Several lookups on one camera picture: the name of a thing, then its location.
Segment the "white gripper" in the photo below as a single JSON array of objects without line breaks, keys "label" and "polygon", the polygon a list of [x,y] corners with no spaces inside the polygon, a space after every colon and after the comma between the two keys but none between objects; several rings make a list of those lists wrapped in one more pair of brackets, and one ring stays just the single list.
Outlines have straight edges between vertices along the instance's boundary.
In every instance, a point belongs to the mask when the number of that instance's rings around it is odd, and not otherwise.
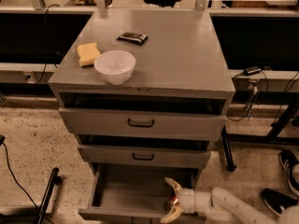
[{"label": "white gripper", "polygon": [[186,214],[193,214],[195,212],[195,192],[193,189],[183,189],[182,186],[174,179],[166,177],[164,181],[173,189],[178,196],[179,206],[173,206],[169,213],[162,217],[160,222],[162,224],[169,224],[170,222],[179,218],[184,212]]}]

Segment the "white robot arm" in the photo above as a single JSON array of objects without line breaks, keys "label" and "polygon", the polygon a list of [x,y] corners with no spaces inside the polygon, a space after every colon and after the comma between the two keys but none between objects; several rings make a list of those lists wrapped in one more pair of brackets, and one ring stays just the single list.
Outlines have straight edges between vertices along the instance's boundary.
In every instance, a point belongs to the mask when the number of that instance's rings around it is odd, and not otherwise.
[{"label": "white robot arm", "polygon": [[164,180],[175,195],[169,200],[171,210],[161,218],[162,223],[170,223],[182,213],[197,213],[218,221],[229,221],[235,216],[243,224],[299,224],[298,200],[271,189],[263,189],[261,195],[268,208],[278,215],[278,220],[244,203],[226,189],[216,187],[211,192],[195,191],[183,188],[172,178]]}]

